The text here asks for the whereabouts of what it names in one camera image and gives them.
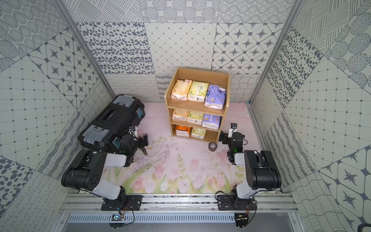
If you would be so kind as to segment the orange tissue pack shelf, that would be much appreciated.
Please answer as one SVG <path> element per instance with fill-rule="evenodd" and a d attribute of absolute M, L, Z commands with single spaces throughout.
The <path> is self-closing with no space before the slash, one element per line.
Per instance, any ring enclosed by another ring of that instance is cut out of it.
<path fill-rule="evenodd" d="M 172 113 L 172 119 L 177 121 L 187 121 L 189 111 L 182 109 L 174 109 Z"/>
<path fill-rule="evenodd" d="M 180 101 L 188 100 L 188 92 L 192 85 L 192 80 L 177 80 L 172 89 L 171 98 Z"/>

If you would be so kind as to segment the purple tissue pack top shelf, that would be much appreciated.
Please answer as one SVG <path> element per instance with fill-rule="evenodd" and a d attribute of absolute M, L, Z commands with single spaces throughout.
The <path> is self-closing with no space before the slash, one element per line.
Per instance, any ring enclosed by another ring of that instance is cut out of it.
<path fill-rule="evenodd" d="M 226 89 L 218 85 L 210 85 L 206 93 L 204 106 L 222 110 L 225 103 L 226 94 Z"/>

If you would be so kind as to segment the yellow-green tissue pack top shelf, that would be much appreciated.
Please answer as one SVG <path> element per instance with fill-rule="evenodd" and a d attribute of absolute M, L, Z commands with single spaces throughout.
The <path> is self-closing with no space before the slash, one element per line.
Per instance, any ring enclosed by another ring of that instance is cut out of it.
<path fill-rule="evenodd" d="M 189 101 L 204 102 L 208 91 L 209 83 L 193 81 L 187 98 Z"/>

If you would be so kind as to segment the orange tissue pack top shelf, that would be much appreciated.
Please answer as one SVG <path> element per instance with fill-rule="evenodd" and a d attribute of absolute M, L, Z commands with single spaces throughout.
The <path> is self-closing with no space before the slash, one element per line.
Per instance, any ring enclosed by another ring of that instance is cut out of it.
<path fill-rule="evenodd" d="M 171 98 L 180 101 L 188 100 L 188 92 L 192 85 L 192 80 L 177 80 L 172 89 Z"/>

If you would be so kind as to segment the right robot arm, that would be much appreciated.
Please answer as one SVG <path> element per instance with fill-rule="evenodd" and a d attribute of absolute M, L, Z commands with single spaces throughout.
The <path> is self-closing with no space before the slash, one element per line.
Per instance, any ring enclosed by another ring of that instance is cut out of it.
<path fill-rule="evenodd" d="M 228 145 L 228 160 L 245 168 L 246 180 L 231 190 L 231 200 L 251 200 L 259 192 L 275 191 L 282 185 L 281 175 L 270 151 L 244 150 L 244 135 L 239 132 L 224 133 L 219 141 Z"/>

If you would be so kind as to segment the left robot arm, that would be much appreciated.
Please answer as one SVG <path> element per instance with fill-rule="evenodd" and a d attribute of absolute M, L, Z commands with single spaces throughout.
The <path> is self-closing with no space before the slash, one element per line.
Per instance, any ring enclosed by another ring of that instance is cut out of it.
<path fill-rule="evenodd" d="M 148 135 L 144 134 L 134 140 L 130 150 L 125 154 L 82 150 L 62 175 L 61 184 L 67 188 L 84 190 L 105 200 L 123 204 L 126 202 L 125 189 L 104 179 L 103 171 L 113 167 L 129 167 L 133 163 L 137 149 L 141 149 L 147 155 L 145 150 L 147 145 Z"/>

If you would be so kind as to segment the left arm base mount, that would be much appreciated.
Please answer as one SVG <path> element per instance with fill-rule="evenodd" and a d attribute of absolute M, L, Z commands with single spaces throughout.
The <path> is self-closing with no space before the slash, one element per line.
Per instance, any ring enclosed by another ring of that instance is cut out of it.
<path fill-rule="evenodd" d="M 101 211 L 139 211 L 143 195 L 120 195 L 116 200 L 103 199 Z"/>

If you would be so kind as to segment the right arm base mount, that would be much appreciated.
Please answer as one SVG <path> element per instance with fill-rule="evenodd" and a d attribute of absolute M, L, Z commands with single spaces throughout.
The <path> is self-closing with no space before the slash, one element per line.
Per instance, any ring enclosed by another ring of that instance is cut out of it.
<path fill-rule="evenodd" d="M 221 193 L 215 195 L 215 199 L 217 200 L 219 211 L 246 211 L 248 209 L 255 211 L 257 209 L 254 199 L 245 200 Z"/>

